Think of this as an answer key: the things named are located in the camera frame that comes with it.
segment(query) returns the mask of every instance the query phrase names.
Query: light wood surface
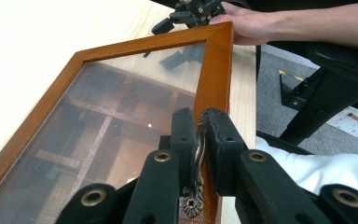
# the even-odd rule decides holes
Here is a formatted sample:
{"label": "light wood surface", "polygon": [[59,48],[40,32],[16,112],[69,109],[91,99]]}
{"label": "light wood surface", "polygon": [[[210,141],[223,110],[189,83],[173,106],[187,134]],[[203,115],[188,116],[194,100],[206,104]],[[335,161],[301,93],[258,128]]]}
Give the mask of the light wood surface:
{"label": "light wood surface", "polygon": [[[0,149],[76,51],[151,36],[170,12],[146,0],[0,1]],[[234,48],[230,116],[255,147],[253,47]]]}

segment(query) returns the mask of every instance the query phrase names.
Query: wooden picture frame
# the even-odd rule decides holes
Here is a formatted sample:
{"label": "wooden picture frame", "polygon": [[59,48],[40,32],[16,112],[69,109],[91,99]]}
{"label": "wooden picture frame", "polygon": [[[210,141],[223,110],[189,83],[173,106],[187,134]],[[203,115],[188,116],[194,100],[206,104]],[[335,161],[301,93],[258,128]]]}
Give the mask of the wooden picture frame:
{"label": "wooden picture frame", "polygon": [[[129,56],[137,53],[170,49],[187,45],[205,43],[205,52],[200,71],[200,80],[193,107],[194,117],[208,107],[228,112],[228,99],[232,63],[233,25],[231,22],[209,25],[179,32],[156,35],[123,43],[82,50],[72,57],[63,68],[45,95],[34,107],[30,115],[14,133],[0,152],[0,182],[10,167],[47,118],[50,111],[68,89],[85,63],[97,62]],[[217,216],[217,196],[203,169],[206,184],[204,216],[192,219],[192,222],[215,223]]]}

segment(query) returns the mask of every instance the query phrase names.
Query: person's arm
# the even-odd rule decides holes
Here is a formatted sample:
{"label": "person's arm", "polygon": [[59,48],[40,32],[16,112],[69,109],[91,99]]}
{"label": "person's arm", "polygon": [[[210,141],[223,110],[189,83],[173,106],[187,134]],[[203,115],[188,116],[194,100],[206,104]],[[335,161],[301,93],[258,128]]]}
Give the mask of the person's arm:
{"label": "person's arm", "polygon": [[227,14],[212,18],[210,23],[233,21],[236,44],[321,41],[358,48],[358,4],[270,13],[223,5]]}

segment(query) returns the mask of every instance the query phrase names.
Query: white sleeve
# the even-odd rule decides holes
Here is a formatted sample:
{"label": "white sleeve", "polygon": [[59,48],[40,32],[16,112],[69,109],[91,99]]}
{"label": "white sleeve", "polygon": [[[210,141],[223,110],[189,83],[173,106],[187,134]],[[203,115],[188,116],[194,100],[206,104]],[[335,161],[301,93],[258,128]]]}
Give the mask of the white sleeve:
{"label": "white sleeve", "polygon": [[256,148],[270,154],[303,189],[319,194],[321,187],[341,184],[358,190],[358,155],[297,155],[270,147],[263,138],[256,138]]}

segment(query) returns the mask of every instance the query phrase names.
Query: glass pane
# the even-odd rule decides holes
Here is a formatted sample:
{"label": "glass pane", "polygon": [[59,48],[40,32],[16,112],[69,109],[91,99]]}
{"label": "glass pane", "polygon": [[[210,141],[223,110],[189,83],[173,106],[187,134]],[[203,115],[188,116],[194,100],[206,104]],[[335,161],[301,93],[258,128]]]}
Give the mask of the glass pane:
{"label": "glass pane", "polygon": [[204,45],[87,63],[0,184],[0,223],[53,223],[90,183],[120,188],[194,104]]}

